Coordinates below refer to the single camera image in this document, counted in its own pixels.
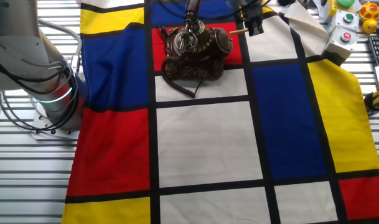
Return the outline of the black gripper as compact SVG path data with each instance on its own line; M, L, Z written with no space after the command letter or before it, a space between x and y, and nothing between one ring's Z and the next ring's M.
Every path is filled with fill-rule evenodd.
M262 34L264 32L262 17L263 0L239 0L240 18L250 36Z

